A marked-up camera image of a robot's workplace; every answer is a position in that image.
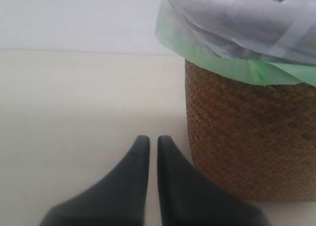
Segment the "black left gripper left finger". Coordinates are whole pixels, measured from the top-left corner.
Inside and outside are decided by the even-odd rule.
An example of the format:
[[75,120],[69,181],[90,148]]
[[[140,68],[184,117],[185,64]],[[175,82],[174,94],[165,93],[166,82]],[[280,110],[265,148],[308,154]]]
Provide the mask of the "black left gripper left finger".
[[123,159],[95,185],[52,207],[42,226],[142,226],[150,139],[138,136]]

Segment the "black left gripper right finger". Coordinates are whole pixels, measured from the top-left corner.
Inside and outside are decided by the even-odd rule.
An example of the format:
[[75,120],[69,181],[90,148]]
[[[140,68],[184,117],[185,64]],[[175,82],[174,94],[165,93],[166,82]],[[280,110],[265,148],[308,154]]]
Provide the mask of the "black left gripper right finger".
[[204,177],[172,138],[158,138],[158,194],[164,226],[264,226],[257,207],[232,196]]

